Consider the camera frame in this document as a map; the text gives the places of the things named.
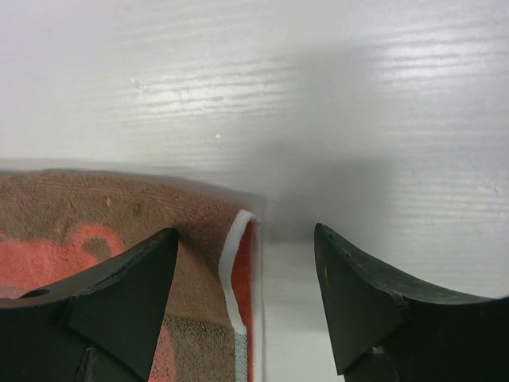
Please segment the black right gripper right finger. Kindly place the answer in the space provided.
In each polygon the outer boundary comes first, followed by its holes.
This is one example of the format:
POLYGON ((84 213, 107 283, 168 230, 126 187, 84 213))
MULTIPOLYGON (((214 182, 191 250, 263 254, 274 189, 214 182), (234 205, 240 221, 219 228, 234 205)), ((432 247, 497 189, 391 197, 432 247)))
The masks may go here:
POLYGON ((418 279, 314 229, 337 373, 346 381, 505 381, 508 300, 418 279))

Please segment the brown red checked towel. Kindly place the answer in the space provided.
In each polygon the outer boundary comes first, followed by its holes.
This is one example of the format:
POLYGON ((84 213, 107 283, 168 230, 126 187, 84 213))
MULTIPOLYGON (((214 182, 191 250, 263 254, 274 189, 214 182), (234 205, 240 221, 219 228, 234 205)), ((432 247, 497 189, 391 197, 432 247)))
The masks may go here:
POLYGON ((173 281, 147 381, 257 381, 258 225, 233 201, 82 171, 1 177, 1 300, 109 260, 165 228, 173 281))

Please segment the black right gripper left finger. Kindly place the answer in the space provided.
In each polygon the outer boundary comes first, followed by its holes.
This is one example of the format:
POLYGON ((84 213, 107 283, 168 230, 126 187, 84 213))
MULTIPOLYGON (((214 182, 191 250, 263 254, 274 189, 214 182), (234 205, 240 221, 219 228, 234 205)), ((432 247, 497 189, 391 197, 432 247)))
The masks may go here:
POLYGON ((176 266, 165 228, 56 283, 1 300, 3 381, 147 381, 176 266))

